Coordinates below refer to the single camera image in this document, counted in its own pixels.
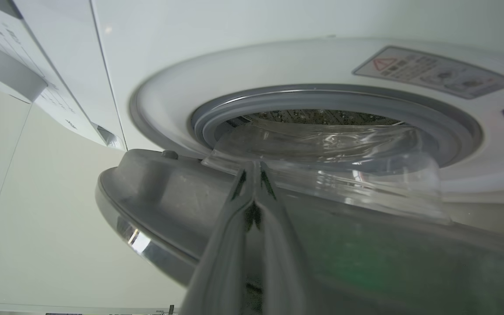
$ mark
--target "washing machine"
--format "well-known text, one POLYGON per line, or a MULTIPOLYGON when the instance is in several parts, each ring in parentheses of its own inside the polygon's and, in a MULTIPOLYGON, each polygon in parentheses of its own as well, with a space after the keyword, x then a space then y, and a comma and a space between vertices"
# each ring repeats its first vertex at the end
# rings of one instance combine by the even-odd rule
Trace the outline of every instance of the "washing machine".
MULTIPOLYGON (((197 162, 250 115, 413 126, 442 192, 504 191, 504 0, 0 0, 0 90, 129 150, 101 175, 97 202, 134 251, 183 284, 234 179, 197 162)), ((504 310, 504 240, 298 192, 282 199, 317 272, 380 297, 350 303, 324 282, 330 312, 377 314, 391 298, 419 311, 504 310), (399 288, 406 274, 414 281, 399 288)), ((258 277, 247 281, 261 295, 258 277)))
POLYGON ((0 52, 102 145, 203 158, 241 116, 344 110, 427 134, 443 192, 504 191, 504 1, 15 0, 0 52))

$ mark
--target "warning label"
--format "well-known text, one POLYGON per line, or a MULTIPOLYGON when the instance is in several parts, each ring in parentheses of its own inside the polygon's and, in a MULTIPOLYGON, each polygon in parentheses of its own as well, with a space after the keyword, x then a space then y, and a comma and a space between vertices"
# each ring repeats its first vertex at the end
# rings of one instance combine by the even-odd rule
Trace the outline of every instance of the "warning label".
POLYGON ((477 98, 504 88, 504 76, 442 56, 388 46, 354 74, 432 88, 461 98, 477 98))

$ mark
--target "transparent plastic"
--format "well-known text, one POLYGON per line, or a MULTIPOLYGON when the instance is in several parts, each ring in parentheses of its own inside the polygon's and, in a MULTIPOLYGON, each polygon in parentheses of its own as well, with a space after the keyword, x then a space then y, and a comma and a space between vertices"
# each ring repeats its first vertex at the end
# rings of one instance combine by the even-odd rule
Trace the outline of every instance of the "transparent plastic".
POLYGON ((223 135, 203 165, 236 174, 262 160, 279 187, 386 213, 449 222, 438 166, 410 126, 254 120, 223 135))

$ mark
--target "white appliance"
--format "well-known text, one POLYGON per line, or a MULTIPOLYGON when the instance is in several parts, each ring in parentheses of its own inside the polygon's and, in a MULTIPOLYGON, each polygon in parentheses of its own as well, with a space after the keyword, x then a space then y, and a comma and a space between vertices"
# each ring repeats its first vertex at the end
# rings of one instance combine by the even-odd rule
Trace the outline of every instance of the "white appliance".
POLYGON ((102 145, 203 157, 292 96, 426 131, 444 192, 504 190, 504 0, 9 0, 0 51, 102 145))

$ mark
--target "warning triangle symbol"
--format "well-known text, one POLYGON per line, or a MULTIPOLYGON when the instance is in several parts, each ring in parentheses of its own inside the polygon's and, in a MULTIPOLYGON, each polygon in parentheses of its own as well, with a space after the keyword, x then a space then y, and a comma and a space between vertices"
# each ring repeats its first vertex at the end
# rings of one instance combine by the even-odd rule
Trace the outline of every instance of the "warning triangle symbol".
POLYGON ((394 62, 396 62, 396 58, 376 58, 372 60, 374 67, 379 71, 386 69, 388 66, 390 66, 390 64, 393 64, 394 62))

